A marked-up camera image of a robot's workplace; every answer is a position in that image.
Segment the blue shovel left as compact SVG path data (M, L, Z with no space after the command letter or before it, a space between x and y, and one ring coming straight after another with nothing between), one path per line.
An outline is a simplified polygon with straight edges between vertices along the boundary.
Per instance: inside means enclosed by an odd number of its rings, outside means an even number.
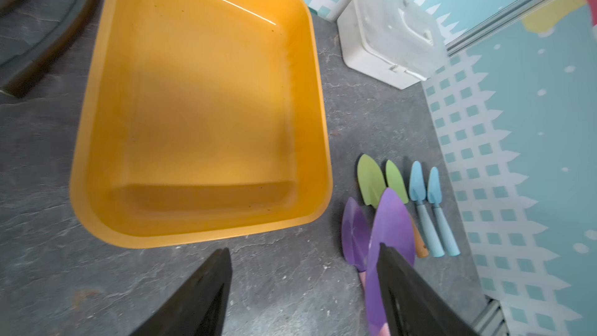
M410 199L415 203L418 217L423 229L424 242L430 254L434 258L441 258L445 255L442 243L432 222L428 209L424 204L427 198L427 191L424 185L422 166L419 161L414 161L410 169L409 189Z

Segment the white lidded plastic case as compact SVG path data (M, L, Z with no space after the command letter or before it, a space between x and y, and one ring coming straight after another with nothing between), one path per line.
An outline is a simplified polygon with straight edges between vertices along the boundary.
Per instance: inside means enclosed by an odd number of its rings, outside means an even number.
M351 0L337 28L345 64L398 90L449 60L436 19L411 0Z

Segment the yellow plastic storage box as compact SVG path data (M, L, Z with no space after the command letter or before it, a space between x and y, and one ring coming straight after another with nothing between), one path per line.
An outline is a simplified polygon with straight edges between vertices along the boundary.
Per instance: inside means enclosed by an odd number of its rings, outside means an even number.
M333 191L303 0L105 0L70 201L93 236L153 248L318 219Z

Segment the green shovel wooden handle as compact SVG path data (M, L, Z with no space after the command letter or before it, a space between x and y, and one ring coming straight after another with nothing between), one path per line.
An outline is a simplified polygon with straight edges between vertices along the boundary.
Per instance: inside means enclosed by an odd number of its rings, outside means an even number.
M402 200L404 205L407 205L407 203L410 201L410 199L407 194L407 189L406 189L406 186L404 183L404 179L403 179L402 174L401 174L400 170L398 169L397 165L391 160L386 161L385 176L386 176L386 183L387 183L388 187L391 188L392 190L394 190L398 194L398 196L400 197L400 199ZM411 217L410 219L411 219L411 225L412 225L413 231L414 231L414 242L415 242L416 255L419 258L427 258L429 256L429 251L427 249L427 246L425 245L425 242L423 241L423 238L418 230L418 227L415 224L413 217Z
M363 202L373 208L378 208L387 186L382 170L369 155L362 154L359 157L357 179Z

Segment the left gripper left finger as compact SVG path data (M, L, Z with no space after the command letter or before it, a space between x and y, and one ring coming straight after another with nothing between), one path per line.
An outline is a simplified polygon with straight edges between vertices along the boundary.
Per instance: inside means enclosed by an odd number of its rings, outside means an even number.
M233 268L230 251L218 249L133 335L220 335Z

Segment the purple shovel pink handle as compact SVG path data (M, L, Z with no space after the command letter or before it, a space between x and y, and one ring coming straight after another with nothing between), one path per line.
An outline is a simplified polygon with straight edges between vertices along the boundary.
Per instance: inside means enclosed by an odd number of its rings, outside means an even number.
M414 229L410 214L399 195L387 188L381 196L371 232L365 281L365 309L371 335L381 335L388 324L384 298L386 282L397 275L396 269L380 274L383 262L398 255L404 263L415 262Z
M345 204L340 234L345 261L356 268L365 289L371 228L362 208L353 198L348 198Z

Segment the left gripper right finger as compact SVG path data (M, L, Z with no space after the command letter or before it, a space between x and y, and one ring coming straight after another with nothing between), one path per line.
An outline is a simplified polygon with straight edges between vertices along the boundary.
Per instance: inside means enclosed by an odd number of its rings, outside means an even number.
M388 257L384 269L387 274L396 269L391 277L384 298L384 308L391 335L469 335L477 334L429 284L396 255Z

